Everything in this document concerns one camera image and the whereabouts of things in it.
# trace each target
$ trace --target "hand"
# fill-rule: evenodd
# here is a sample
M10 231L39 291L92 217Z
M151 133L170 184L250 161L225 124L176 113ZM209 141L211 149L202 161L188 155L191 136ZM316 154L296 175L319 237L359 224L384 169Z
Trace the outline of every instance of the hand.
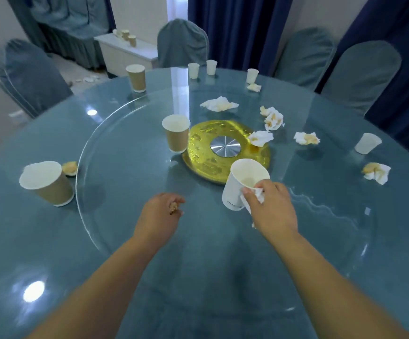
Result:
M135 225L133 238L142 240L155 252L165 245L178 227L182 210L170 214L170 205L185 203L182 196L172 193L160 193L150 199L142 209Z
M297 216L284 184L263 179L254 188L264 189L263 204L249 188L243 188L242 193L250 205L254 225L262 235L272 244L274 238L297 232Z

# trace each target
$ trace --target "forearm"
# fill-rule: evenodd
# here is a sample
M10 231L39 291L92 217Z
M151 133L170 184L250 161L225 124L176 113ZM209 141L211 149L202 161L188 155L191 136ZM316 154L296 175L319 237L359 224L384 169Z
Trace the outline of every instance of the forearm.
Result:
M399 323L342 277L297 232L271 240L320 339L409 338Z
M155 253L127 241L28 338L114 338Z

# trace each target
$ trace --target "person's right arm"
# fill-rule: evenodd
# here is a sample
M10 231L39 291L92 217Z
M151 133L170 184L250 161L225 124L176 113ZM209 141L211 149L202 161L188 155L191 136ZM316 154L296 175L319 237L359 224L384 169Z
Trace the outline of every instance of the person's right arm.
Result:
M254 187L264 189L263 204L250 189L243 190L254 224L284 262L320 339L409 339L409 332L298 233L283 184L263 180Z

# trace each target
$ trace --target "brown paper cup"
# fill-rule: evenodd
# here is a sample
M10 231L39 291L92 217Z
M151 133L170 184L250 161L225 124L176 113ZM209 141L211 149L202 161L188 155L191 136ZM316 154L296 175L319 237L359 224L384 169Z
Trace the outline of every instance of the brown paper cup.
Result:
M129 41L129 30L122 30L121 36L123 37L124 40Z
M143 93L146 91L145 67L141 64L132 64L126 67L133 91Z
M136 36L130 35L128 37L128 40L129 40L129 44L131 44L132 47L137 47L137 37Z
M185 115L173 114L162 120L167 135L168 148L173 153L183 153L189 143L190 120Z
M74 198L74 191L57 162L27 165L19 178L19 184L56 207L67 205Z

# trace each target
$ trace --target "silver metal disc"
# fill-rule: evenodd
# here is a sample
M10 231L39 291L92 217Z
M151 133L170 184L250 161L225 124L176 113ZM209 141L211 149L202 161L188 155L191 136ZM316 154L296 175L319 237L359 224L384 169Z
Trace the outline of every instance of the silver metal disc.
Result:
M219 136L211 142L211 150L220 157L234 157L241 152L241 144L231 137Z

